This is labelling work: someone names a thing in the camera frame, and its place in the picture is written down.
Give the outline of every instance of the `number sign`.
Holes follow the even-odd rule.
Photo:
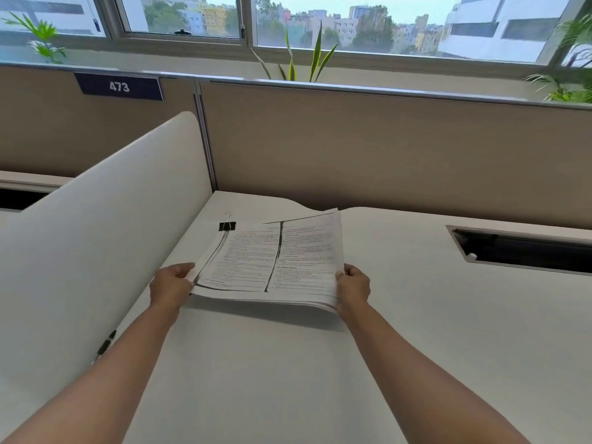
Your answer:
[[[163,101],[158,78],[116,74],[74,73],[85,95]]]

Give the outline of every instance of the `window frame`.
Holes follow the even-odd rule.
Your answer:
[[[286,64],[290,55],[285,48],[256,45],[257,28],[253,0],[236,0],[239,15],[239,38],[218,36],[166,35],[126,30],[125,14],[120,14],[121,0],[93,0],[105,37],[60,35],[55,44],[76,50],[130,52],[157,56],[197,57],[256,61],[253,51],[266,63]],[[569,0],[559,22],[582,16],[592,7],[592,0]],[[0,31],[0,45],[25,45],[33,35],[27,32]],[[522,79],[534,73],[553,73],[565,81],[577,81],[577,68],[564,69],[561,63],[569,50],[559,48],[561,37],[552,35],[535,63],[480,61],[418,55],[375,54],[336,51],[330,67],[401,73],[441,74],[463,77]],[[294,64],[310,65],[310,50],[294,48]]]

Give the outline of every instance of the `desk surface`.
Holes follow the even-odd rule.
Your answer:
[[[237,222],[311,214],[295,202],[216,192],[165,265],[195,261],[226,212]],[[345,260],[412,344],[532,442],[588,443],[592,277],[467,263],[445,225],[592,238],[592,231],[354,208]],[[140,296],[118,332],[148,305]],[[333,314],[190,299],[125,442],[404,442],[353,339]]]

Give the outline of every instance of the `black pen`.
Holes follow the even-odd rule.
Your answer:
[[[97,356],[92,361],[91,366],[94,365],[99,358],[101,358],[101,356],[107,351],[107,349],[109,349],[109,346],[111,345],[113,338],[115,338],[116,333],[117,333],[116,330],[111,332],[111,334],[108,336],[108,338],[105,340],[105,342],[102,344],[102,346],[97,351]]]

